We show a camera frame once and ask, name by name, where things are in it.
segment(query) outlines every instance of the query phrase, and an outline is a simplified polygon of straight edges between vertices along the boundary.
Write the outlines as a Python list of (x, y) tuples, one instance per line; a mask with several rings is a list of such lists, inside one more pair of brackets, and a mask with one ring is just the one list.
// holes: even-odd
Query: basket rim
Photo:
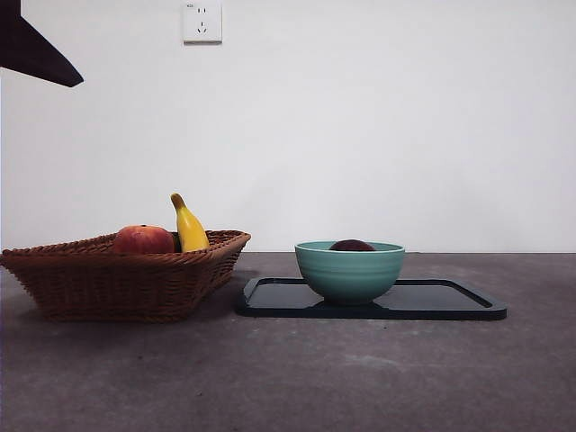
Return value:
[(21, 248), (13, 248), (13, 249), (4, 249), (2, 251), (1, 257), (191, 257), (191, 256), (204, 256), (208, 254), (214, 254), (220, 251), (222, 248), (226, 248), (233, 243), (242, 243), (246, 244), (250, 239), (251, 236), (247, 232), (236, 230), (236, 229), (207, 229), (206, 234), (210, 233), (219, 233), (219, 232), (226, 232), (233, 234), (233, 237), (228, 238), (227, 240), (214, 243), (207, 248), (193, 250), (189, 252), (167, 252), (162, 254), (132, 254), (132, 253), (117, 253), (112, 251), (105, 251), (105, 252), (85, 252), (79, 250), (50, 250), (51, 248), (65, 248), (65, 247), (75, 247), (78, 246), (81, 248), (84, 245), (94, 244), (94, 243), (104, 243), (105, 241), (109, 241), (114, 239), (117, 232), (111, 234), (103, 234), (101, 236), (92, 237), (92, 238), (85, 238), (81, 240), (69, 241), (69, 242), (62, 242), (62, 243), (55, 243), (51, 245), (43, 245), (43, 246), (35, 246), (35, 247), (21, 247)]

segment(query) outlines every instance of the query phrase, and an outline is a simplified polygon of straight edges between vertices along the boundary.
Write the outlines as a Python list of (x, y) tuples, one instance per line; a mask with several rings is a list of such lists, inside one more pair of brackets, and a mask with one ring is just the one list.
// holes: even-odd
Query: tray rim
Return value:
[(441, 284), (454, 288), (462, 295), (483, 306), (483, 309), (442, 309), (442, 310), (418, 310), (418, 309), (392, 309), (374, 308), (374, 314), (365, 316), (365, 306), (342, 306), (331, 307), (324, 310), (323, 316), (312, 317), (302, 313), (309, 310), (306, 308), (252, 308), (249, 300), (256, 288), (264, 284), (306, 284), (301, 277), (285, 276), (261, 276), (250, 279), (237, 298), (234, 311), (240, 316), (246, 317), (275, 317), (275, 318), (342, 318), (361, 320), (503, 320), (508, 316), (508, 305), (493, 296), (482, 292), (469, 283), (459, 280), (438, 277), (415, 277), (398, 279), (395, 285), (432, 285)]

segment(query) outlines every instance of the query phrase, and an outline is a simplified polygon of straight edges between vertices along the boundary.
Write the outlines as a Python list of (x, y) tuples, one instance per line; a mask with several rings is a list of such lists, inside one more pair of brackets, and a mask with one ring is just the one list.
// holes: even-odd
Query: apple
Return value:
[(129, 225), (116, 234), (112, 252), (118, 254), (169, 254), (176, 252), (174, 236), (152, 225)]
[(340, 240), (330, 246), (330, 250), (350, 250), (356, 252), (369, 252), (374, 251), (371, 245), (362, 240), (356, 239), (349, 239), (349, 240)]

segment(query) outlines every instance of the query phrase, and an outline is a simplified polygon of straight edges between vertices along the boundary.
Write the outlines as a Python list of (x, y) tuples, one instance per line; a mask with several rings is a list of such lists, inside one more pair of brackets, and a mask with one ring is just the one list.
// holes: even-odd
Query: bowl rim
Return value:
[(320, 253), (328, 253), (328, 254), (390, 254), (390, 253), (398, 253), (398, 252), (405, 252), (404, 246), (395, 245), (393, 243), (384, 243), (381, 241), (366, 241), (369, 245), (382, 245), (382, 246), (392, 246), (394, 249), (391, 250), (330, 250), (330, 249), (315, 249), (312, 247), (307, 247), (307, 245), (311, 243), (336, 243), (338, 240), (313, 240), (313, 241), (304, 241), (301, 243), (297, 243), (294, 245), (294, 248), (301, 249), (301, 250), (309, 250), (313, 252), (320, 252)]

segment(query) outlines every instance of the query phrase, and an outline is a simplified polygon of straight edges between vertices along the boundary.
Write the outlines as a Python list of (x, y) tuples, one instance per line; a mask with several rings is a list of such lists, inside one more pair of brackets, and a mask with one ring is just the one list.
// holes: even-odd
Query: black tray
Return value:
[(324, 301), (303, 279), (251, 279), (236, 313), (248, 317), (353, 318), (369, 320), (502, 320), (504, 303), (444, 279), (399, 279), (384, 295), (361, 306)]

